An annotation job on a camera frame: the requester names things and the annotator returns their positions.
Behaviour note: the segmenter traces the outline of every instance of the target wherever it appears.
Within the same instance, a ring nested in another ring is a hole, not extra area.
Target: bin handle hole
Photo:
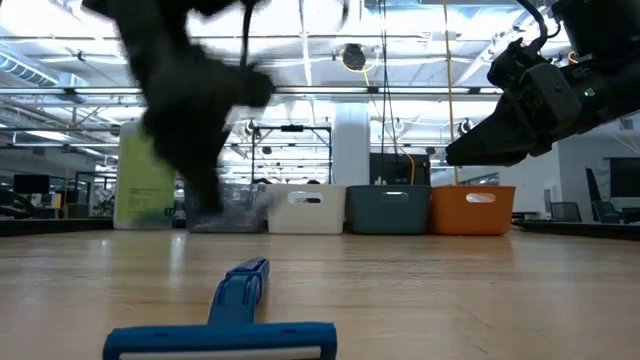
[[[306,191],[292,191],[287,198],[291,204],[321,204],[324,202],[324,196],[321,193]]]
[[[399,191],[387,191],[380,195],[381,202],[407,202],[409,201],[409,194]]]
[[[494,194],[488,193],[470,193],[466,196],[467,202],[475,203],[475,204],[486,204],[486,203],[494,203],[496,202],[496,196]]]

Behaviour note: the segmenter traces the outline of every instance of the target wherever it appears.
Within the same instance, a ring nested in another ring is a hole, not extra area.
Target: wooden table
[[[204,323],[254,256],[259,321],[333,321],[339,359],[640,359],[638,243],[176,232],[0,239],[2,358],[100,359],[114,327]]]

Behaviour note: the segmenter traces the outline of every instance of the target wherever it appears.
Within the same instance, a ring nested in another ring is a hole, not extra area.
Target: orange storage bin
[[[503,235],[511,227],[514,186],[441,186],[431,194],[431,231]]]

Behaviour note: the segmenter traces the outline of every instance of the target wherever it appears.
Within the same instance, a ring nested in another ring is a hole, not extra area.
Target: blue squeegee
[[[267,259],[238,265],[218,285],[207,325],[115,329],[103,360],[334,360],[331,323],[253,323],[268,277]]]

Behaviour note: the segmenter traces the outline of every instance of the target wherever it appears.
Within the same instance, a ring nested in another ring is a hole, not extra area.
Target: monitor
[[[611,197],[640,197],[640,158],[611,161]]]
[[[16,194],[48,194],[49,175],[13,175],[13,192]]]

